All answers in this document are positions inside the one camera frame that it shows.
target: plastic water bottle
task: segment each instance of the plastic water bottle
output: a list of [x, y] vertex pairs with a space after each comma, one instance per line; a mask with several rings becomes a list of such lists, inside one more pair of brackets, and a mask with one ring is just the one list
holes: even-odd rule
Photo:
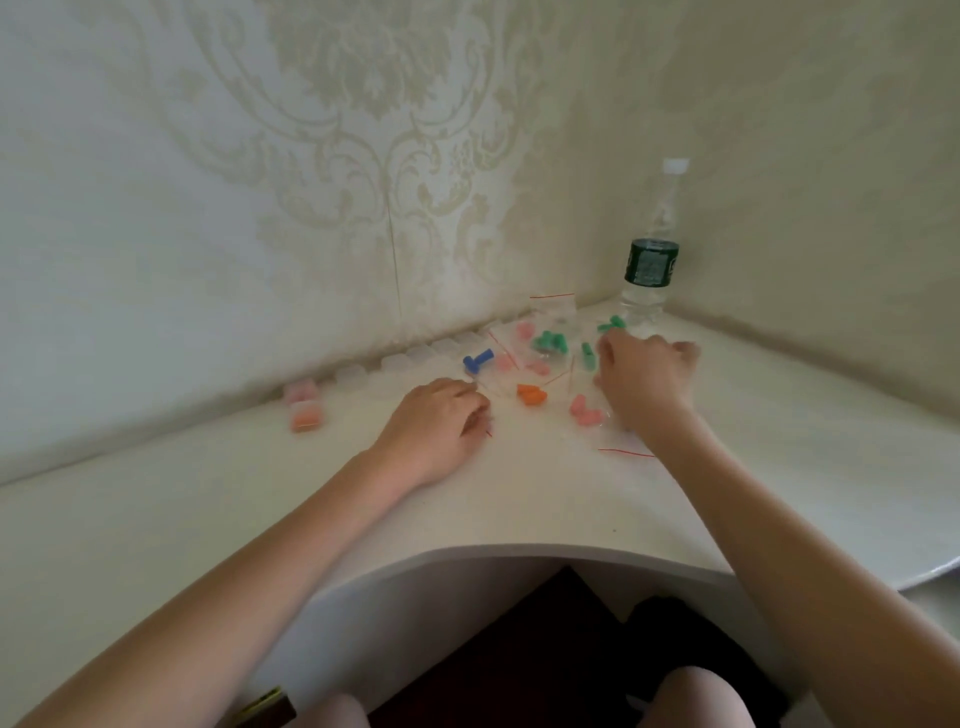
[[673, 242], [677, 225], [677, 197], [680, 179], [689, 159], [665, 159], [660, 192], [646, 237], [630, 245], [627, 272], [620, 292], [620, 308], [630, 328], [649, 328], [656, 322], [666, 303], [666, 287], [673, 275], [680, 246]]

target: green bottle label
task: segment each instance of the green bottle label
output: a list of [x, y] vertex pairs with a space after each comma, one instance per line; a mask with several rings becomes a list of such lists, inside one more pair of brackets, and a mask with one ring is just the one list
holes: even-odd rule
[[669, 240], [642, 237], [630, 246], [624, 280], [645, 288], [663, 288], [670, 284], [680, 246]]

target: desk surface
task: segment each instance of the desk surface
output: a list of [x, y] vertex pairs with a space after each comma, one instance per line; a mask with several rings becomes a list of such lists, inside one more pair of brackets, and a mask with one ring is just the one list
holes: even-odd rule
[[[589, 319], [610, 304], [585, 309]], [[960, 557], [960, 427], [780, 354], [676, 319], [698, 341], [698, 404], [794, 508], [898, 588]], [[328, 422], [292, 435], [270, 403], [0, 488], [0, 724], [302, 502], [372, 442], [406, 389], [457, 375], [435, 359], [325, 395]], [[565, 415], [494, 402], [481, 454], [404, 501], [323, 589], [478, 554], [634, 564], [694, 578], [729, 567], [656, 460], [600, 452]]]

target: left hand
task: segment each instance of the left hand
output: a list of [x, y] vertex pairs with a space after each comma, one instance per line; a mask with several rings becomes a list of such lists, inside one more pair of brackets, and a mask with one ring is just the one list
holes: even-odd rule
[[476, 390], [476, 384], [437, 379], [403, 398], [371, 453], [401, 477], [405, 490], [442, 480], [479, 450], [490, 400]]

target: forearm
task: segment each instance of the forearm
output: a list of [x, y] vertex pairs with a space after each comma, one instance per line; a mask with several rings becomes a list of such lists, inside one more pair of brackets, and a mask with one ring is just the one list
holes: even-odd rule
[[209, 726], [324, 573], [404, 491], [362, 453], [135, 627], [19, 724]]
[[693, 415], [648, 444], [838, 725], [960, 725], [960, 654], [758, 483]]

